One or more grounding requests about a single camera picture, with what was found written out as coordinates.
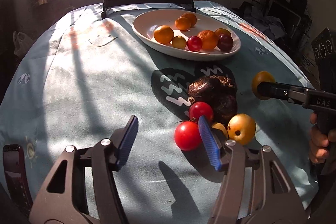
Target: tablecloth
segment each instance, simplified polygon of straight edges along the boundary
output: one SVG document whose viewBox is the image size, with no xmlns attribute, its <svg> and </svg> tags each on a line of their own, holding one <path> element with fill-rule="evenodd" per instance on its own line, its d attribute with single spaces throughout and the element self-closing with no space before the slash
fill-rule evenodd
<svg viewBox="0 0 336 224">
<path fill-rule="evenodd" d="M 182 153 L 173 133 L 176 123 L 187 119 L 188 83 L 218 74 L 235 78 L 238 112 L 256 120 L 250 146 L 272 147 L 307 207 L 318 190 L 307 158 L 310 111 L 280 100 L 258 100 L 251 80 L 267 70 L 277 82 L 311 87 L 309 81 L 272 41 L 225 7 L 208 1 L 195 6 L 197 13 L 236 32 L 241 40 L 236 55 L 221 62 L 194 62 L 141 42 L 132 31 L 134 18 L 155 8 L 181 9 L 173 4 L 117 7 L 103 21 L 102 4 L 86 6 L 65 15 L 35 42 L 0 106 L 1 147 L 17 143 L 25 149 L 33 199 L 67 145 L 93 146 L 134 114 L 139 132 L 127 164 L 115 173 L 130 224 L 206 223 L 223 174 L 209 165 L 202 146 Z M 7 189 L 2 168 L 0 182 Z M 90 215 L 98 218 L 90 168 L 86 186 Z"/>
</svg>

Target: human hand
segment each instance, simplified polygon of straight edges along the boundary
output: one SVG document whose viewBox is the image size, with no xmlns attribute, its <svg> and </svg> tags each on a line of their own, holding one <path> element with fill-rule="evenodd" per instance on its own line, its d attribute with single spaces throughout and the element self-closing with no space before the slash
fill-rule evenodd
<svg viewBox="0 0 336 224">
<path fill-rule="evenodd" d="M 336 142 L 336 129 L 330 130 L 328 136 L 322 134 L 316 125 L 317 114 L 314 112 L 310 115 L 310 122 L 313 126 L 310 129 L 309 159 L 314 164 L 322 164 L 329 157 L 326 149 L 329 143 Z"/>
</svg>

